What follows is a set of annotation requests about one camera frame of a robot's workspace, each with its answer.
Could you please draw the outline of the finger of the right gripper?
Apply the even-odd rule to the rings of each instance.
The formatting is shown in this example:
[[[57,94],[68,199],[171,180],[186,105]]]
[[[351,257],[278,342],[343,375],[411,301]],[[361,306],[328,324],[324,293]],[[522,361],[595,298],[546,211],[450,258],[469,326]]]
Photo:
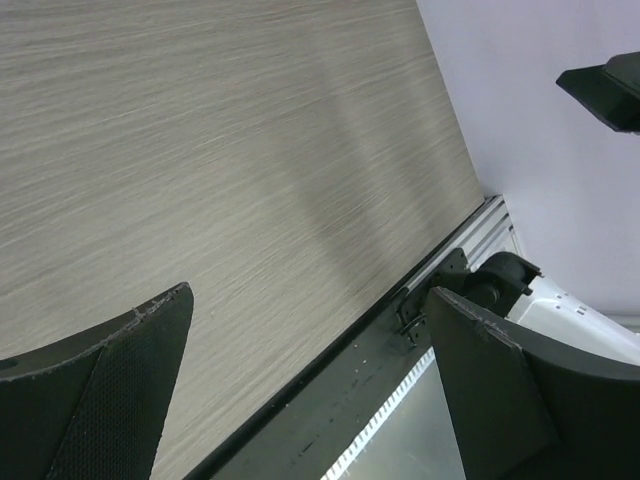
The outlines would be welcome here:
[[[639,132],[639,52],[566,70],[556,85],[615,132]]]

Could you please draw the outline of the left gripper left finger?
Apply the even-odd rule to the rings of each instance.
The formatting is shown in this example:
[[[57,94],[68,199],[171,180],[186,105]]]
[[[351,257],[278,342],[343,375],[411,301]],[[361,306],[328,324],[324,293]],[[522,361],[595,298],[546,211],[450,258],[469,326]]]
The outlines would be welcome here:
[[[4,479],[147,479],[194,310],[180,283],[1,361]]]

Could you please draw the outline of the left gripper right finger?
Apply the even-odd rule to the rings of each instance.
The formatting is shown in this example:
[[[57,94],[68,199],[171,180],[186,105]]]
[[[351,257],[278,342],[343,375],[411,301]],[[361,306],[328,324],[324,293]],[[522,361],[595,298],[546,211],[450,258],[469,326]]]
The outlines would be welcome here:
[[[444,288],[427,324],[469,479],[636,479],[639,369]]]

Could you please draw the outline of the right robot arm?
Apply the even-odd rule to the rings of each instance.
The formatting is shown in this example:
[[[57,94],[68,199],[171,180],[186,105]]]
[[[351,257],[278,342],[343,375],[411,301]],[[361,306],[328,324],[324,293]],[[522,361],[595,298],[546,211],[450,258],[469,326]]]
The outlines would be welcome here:
[[[557,86],[619,133],[639,131],[639,55],[564,71]],[[639,333],[587,306],[520,255],[503,199],[490,199],[414,276],[397,307],[399,333],[411,342],[426,323],[431,288],[444,287],[494,314],[572,347],[636,365]]]

